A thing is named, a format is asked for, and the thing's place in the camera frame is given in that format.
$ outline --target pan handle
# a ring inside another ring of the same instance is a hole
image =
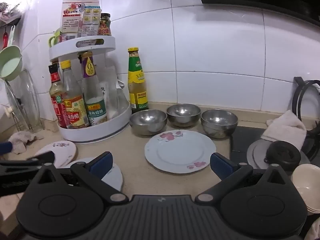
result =
[[[10,34],[9,34],[9,40],[8,40],[8,46],[11,46],[12,45],[12,42],[13,42],[13,35],[14,35],[14,30],[15,30],[16,26],[13,25],[11,27],[11,30],[10,30]]]

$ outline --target dish towel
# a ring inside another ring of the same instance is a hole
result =
[[[307,129],[291,110],[274,120],[268,120],[267,125],[268,128],[261,135],[261,139],[272,142],[285,141],[301,150]]]
[[[8,141],[12,143],[12,151],[15,154],[20,154],[27,150],[26,144],[28,141],[42,138],[42,135],[34,134],[28,131],[20,131],[11,135]]]
[[[319,239],[319,227],[320,227],[320,218],[313,222],[311,228],[309,229],[308,233],[306,234],[304,240],[315,240]]]

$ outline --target white bowl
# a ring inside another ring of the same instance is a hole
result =
[[[313,211],[313,210],[310,210],[308,207],[307,207],[307,211],[308,211],[308,216],[320,213],[320,211]]]
[[[320,213],[320,168],[302,164],[292,173],[291,181],[308,209]]]

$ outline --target beige countertop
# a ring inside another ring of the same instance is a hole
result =
[[[239,121],[240,126],[251,126],[266,128],[263,123]],[[168,122],[166,130],[175,130]],[[204,133],[200,122],[189,130]],[[25,160],[33,156],[43,146],[63,140],[59,132],[42,130],[39,132],[43,139],[32,142],[27,146],[27,151],[16,155],[7,154],[8,160]],[[150,195],[183,195],[190,194],[193,198],[204,190],[217,184],[220,179],[210,169],[206,168],[189,174],[172,174],[160,171],[147,162],[144,156],[144,147],[150,137],[139,137],[132,133],[131,127],[127,126],[119,134],[100,142],[91,144],[76,144],[77,153],[74,158],[96,157],[105,151],[110,151],[114,162],[120,167],[124,177],[122,192],[129,198],[135,194]],[[214,140],[217,152],[229,157],[229,138]],[[9,234],[17,225],[15,219],[15,208],[22,194],[11,195],[0,198],[0,211],[4,217],[1,231]]]

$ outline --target plate with pink flower pattern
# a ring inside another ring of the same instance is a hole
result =
[[[189,130],[157,134],[144,147],[149,163],[159,170],[180,174],[205,168],[215,151],[216,146],[209,137]]]

